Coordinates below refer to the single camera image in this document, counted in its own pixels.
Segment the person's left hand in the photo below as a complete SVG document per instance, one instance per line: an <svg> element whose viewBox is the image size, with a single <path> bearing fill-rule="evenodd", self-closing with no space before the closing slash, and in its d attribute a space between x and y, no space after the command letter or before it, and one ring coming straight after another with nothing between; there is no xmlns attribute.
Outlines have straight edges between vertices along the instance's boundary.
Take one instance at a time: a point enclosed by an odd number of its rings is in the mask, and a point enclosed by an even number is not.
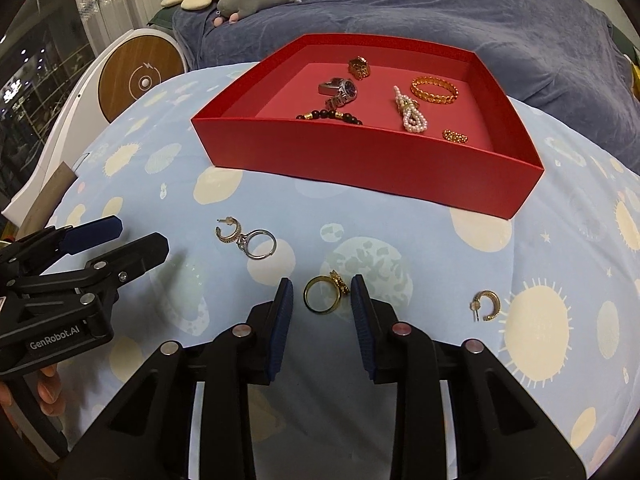
<svg viewBox="0 0 640 480"><path fill-rule="evenodd" d="M42 368L38 372L37 394L43 414L60 416L64 413L66 402L62 390L61 377L56 364ZM0 385L0 401L5 411L13 405L12 393L4 382Z"/></svg>

